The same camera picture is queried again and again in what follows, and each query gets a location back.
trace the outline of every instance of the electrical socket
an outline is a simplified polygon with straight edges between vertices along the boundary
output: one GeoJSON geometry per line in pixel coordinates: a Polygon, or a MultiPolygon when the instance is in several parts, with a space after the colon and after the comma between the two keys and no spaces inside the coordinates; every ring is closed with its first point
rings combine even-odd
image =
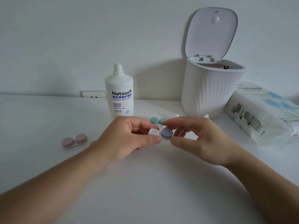
{"type": "Polygon", "coordinates": [[[106,98],[106,91],[81,91],[82,97],[106,98]]]}

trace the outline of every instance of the white tabletop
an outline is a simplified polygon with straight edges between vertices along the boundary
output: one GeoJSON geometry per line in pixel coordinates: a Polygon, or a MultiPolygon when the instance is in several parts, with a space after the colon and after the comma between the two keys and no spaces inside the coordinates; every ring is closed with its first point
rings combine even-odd
{"type": "MultiPolygon", "coordinates": [[[[179,101],[135,100],[135,116],[185,115],[179,101]]],[[[259,147],[224,113],[213,120],[231,138],[299,185],[295,145],[259,147]]],[[[109,124],[104,98],[0,95],[0,193],[83,150],[109,124]],[[79,133],[88,143],[64,150],[79,133]]],[[[187,137],[195,139],[193,133],[187,137]]],[[[163,140],[134,151],[92,180],[56,223],[266,223],[241,183],[163,140]]]]}

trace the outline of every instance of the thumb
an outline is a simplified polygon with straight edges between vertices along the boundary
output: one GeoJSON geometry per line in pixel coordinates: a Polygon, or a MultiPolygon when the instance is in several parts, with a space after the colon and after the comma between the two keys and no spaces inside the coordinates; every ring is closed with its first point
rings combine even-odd
{"type": "Polygon", "coordinates": [[[198,150],[200,149],[200,142],[199,141],[191,140],[191,139],[184,138],[184,137],[172,137],[170,142],[175,147],[178,147],[182,150],[190,152],[194,155],[196,153],[198,153],[198,150]]]}
{"type": "Polygon", "coordinates": [[[146,145],[155,145],[160,143],[161,138],[158,135],[150,135],[150,134],[136,134],[135,135],[136,148],[146,146],[146,145]]]}

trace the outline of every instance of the trash can lid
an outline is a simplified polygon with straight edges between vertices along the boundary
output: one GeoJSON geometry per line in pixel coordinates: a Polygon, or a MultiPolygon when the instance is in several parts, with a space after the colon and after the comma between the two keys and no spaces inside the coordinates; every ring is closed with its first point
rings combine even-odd
{"type": "Polygon", "coordinates": [[[187,34],[187,57],[207,55],[222,59],[233,41],[237,26],[237,14],[230,9],[198,10],[191,20],[187,34]]]}

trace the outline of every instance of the purple lens case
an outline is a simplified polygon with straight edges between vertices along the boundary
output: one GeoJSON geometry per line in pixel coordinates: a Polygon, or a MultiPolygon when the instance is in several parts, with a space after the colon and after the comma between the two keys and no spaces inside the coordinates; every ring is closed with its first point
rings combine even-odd
{"type": "Polygon", "coordinates": [[[65,139],[63,139],[61,141],[61,145],[62,147],[64,147],[65,149],[77,146],[77,145],[81,145],[87,142],[87,135],[84,133],[78,134],[75,139],[73,139],[72,137],[67,137],[65,139]]]}

